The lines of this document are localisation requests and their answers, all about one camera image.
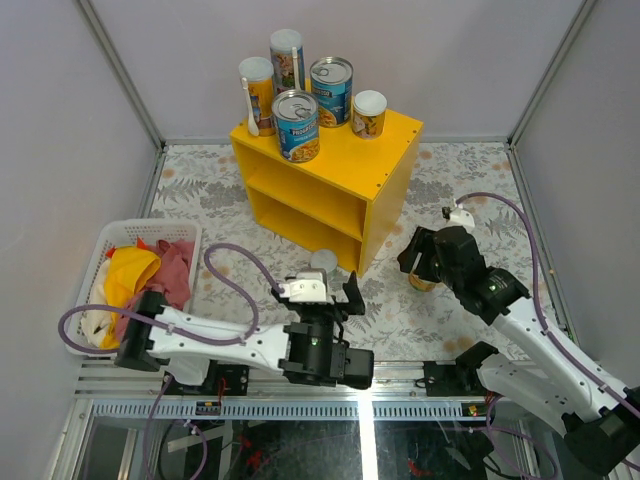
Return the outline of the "small yellow can white lid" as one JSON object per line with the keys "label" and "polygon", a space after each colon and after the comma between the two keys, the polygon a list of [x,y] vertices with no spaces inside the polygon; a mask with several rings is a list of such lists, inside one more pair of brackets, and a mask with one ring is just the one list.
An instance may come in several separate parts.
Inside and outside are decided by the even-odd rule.
{"label": "small yellow can white lid", "polygon": [[356,94],[352,108],[352,131],[361,139],[376,139],[384,130],[387,109],[386,97],[375,90]]}

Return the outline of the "blue can silver pull-tab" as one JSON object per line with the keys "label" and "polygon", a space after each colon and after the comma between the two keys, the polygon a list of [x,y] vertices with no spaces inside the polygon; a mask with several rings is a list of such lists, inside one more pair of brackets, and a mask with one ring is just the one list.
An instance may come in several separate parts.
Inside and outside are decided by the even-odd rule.
{"label": "blue can silver pull-tab", "polygon": [[353,66],[341,57],[324,57],[311,65],[311,91],[322,127],[339,127],[350,121],[352,78]]}

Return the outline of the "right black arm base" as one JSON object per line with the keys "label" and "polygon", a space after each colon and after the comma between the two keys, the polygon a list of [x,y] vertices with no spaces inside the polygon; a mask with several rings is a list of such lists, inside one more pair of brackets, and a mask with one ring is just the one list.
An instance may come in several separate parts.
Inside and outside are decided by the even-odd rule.
{"label": "right black arm base", "polygon": [[488,390],[481,384],[477,370],[497,348],[480,341],[472,345],[453,362],[425,361],[423,381],[429,397],[485,396]]}

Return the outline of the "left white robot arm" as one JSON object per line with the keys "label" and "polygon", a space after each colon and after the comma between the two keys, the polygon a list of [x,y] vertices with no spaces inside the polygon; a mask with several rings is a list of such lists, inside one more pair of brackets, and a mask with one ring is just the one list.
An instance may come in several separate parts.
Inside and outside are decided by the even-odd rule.
{"label": "left white robot arm", "polygon": [[349,317],[365,312],[355,275],[343,291],[343,302],[329,294],[323,269],[289,276],[272,293],[297,321],[258,326],[252,334],[238,324],[177,310],[162,294],[147,291],[128,322],[115,363],[137,371],[165,369],[201,395],[218,385],[213,361],[282,375],[292,384],[366,390],[373,381],[374,354],[351,347],[343,333]]}

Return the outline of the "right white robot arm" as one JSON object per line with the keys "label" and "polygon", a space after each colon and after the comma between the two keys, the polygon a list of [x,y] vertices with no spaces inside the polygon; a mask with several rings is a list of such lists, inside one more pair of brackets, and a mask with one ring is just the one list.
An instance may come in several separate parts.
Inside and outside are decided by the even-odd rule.
{"label": "right white robot arm", "polygon": [[508,271],[487,265],[464,227],[417,228],[397,261],[404,273],[446,285],[467,312],[510,339],[534,365],[520,368],[479,342],[456,360],[463,392],[485,388],[510,399],[543,420],[576,460],[600,476],[638,447],[639,390],[539,318],[528,289]]}

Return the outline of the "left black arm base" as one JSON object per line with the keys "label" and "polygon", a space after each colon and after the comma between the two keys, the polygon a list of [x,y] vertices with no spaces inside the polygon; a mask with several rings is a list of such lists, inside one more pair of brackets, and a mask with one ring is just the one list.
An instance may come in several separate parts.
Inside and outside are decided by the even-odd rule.
{"label": "left black arm base", "polygon": [[188,386],[177,380],[165,377],[163,385],[167,385],[167,395],[207,396],[215,398],[246,396],[249,386],[250,369],[246,365],[223,364],[210,361],[204,383],[199,386]]}

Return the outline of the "tall can with white spoon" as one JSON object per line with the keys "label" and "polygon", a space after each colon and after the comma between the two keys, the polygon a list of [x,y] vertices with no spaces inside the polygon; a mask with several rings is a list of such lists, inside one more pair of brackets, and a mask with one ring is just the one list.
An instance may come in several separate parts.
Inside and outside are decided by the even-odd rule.
{"label": "tall can with white spoon", "polygon": [[305,89],[303,37],[292,29],[277,30],[270,36],[270,57],[274,69],[273,86],[278,95]]}

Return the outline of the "wide yellow can clear lid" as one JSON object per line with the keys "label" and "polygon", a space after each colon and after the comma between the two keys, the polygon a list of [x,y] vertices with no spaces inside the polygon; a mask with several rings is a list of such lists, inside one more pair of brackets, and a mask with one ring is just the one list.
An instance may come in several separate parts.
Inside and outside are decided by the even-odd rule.
{"label": "wide yellow can clear lid", "polygon": [[408,275],[408,280],[414,289],[424,293],[431,292],[438,286],[437,282],[421,279],[415,272]]}

